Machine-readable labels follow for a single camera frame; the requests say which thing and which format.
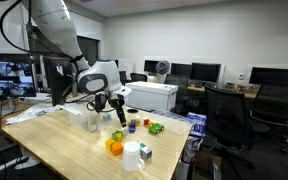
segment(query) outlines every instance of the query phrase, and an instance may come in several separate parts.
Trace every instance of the ceiling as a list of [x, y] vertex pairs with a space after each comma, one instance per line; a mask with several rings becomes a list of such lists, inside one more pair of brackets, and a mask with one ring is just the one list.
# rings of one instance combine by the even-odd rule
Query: ceiling
[[104, 17], [217, 3], [228, 0], [70, 0]]

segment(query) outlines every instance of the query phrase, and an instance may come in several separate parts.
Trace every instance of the office chair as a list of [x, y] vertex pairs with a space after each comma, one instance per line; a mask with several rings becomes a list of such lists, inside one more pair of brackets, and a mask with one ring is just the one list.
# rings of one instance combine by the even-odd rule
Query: office chair
[[125, 86], [125, 83], [127, 83], [127, 77], [126, 77], [126, 71], [120, 71], [120, 81], [123, 86]]
[[256, 139], [256, 129], [249, 120], [248, 111], [245, 106], [244, 94], [214, 89], [205, 86], [206, 95], [206, 135], [212, 141], [221, 146], [218, 151], [223, 159], [228, 160], [240, 179], [242, 175], [232, 163], [230, 156], [248, 163], [249, 168], [254, 164], [237, 156], [248, 153]]
[[288, 83], [264, 81], [254, 99], [250, 116], [253, 120], [283, 127], [280, 141], [272, 134], [270, 137], [281, 146], [280, 150], [286, 153], [283, 134], [288, 126]]
[[131, 79], [133, 82], [136, 82], [136, 81], [147, 82], [147, 76], [145, 74], [131, 73]]
[[171, 111], [176, 114], [185, 116], [188, 113], [186, 109], [186, 103], [189, 99], [189, 97], [187, 96], [188, 77], [167, 74], [164, 84], [178, 86], [175, 108], [172, 109]]

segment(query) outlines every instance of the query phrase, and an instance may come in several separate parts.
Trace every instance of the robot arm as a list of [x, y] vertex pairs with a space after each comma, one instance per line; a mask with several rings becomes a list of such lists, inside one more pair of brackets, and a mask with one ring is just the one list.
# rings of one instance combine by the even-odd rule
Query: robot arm
[[[29, 0], [23, 0], [22, 3], [29, 10]], [[80, 72], [77, 77], [79, 88], [86, 94], [104, 91], [105, 98], [95, 102], [105, 105], [108, 99], [110, 105], [116, 109], [122, 126], [125, 127], [122, 106], [131, 89], [122, 86], [115, 63], [99, 60], [92, 67], [88, 65], [78, 46], [76, 29], [63, 0], [32, 0], [31, 3], [32, 18], [44, 36], [63, 53], [77, 60], [77, 71]], [[99, 108], [96, 111], [100, 112], [105, 106], [97, 107]]]

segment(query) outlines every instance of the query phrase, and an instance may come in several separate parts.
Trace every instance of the blue box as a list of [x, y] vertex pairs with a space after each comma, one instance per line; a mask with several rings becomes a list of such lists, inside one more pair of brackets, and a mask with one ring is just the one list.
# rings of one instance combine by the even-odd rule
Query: blue box
[[205, 136], [205, 115], [189, 112], [186, 118], [193, 124], [190, 135]]

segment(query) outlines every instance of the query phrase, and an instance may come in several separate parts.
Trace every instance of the white cup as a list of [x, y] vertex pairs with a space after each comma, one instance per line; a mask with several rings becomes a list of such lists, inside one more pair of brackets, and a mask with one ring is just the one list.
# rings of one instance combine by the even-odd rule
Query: white cup
[[135, 171], [145, 168], [145, 162], [140, 158], [140, 144], [136, 141], [127, 141], [123, 149], [123, 168], [126, 171]]

